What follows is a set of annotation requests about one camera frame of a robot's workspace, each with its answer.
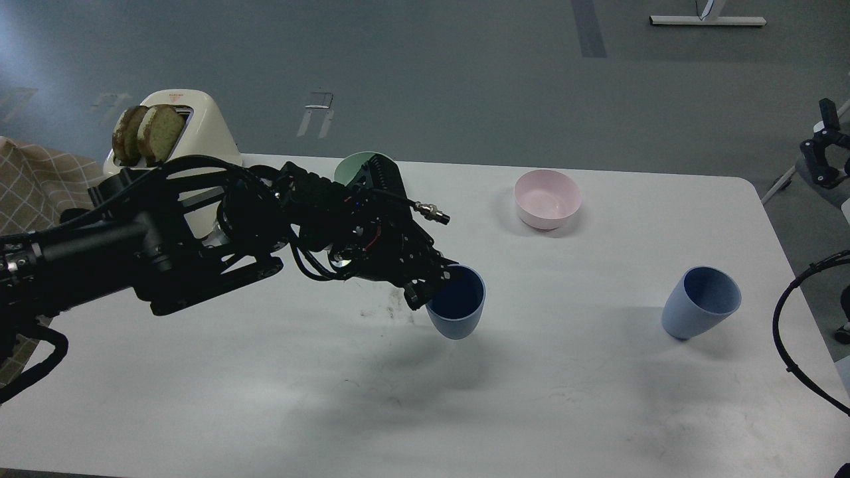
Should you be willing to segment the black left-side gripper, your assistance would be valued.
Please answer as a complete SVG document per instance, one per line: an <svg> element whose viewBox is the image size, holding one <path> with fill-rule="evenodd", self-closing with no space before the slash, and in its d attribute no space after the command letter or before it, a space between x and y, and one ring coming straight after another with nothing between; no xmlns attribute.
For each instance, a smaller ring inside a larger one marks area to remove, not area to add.
<svg viewBox="0 0 850 478"><path fill-rule="evenodd" d="M282 208L298 269L316 281L361 278L403 285L404 300L417 311L443 282L464 275L443 257L419 226L415 212L441 222L433 204L406 194L398 165L382 154L359 161L346 183L316 175L288 161L282 169Z"/></svg>

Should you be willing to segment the black left-side robot arm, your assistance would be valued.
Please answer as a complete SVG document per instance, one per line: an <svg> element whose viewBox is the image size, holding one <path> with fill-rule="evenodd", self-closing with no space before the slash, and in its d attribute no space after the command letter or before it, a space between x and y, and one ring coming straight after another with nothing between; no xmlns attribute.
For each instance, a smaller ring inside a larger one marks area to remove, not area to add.
<svg viewBox="0 0 850 478"><path fill-rule="evenodd" d="M413 217L450 216L410 199L398 167L379 154L346 185L291 161L274 169L185 155L88 193L92 209L2 238L2 359L19 338L52 345L3 385L2 402L66 357L68 339L43 318L116 291L133 289L163 317L276 275L285 247L307 278L385 281L413 311L462 276Z"/></svg>

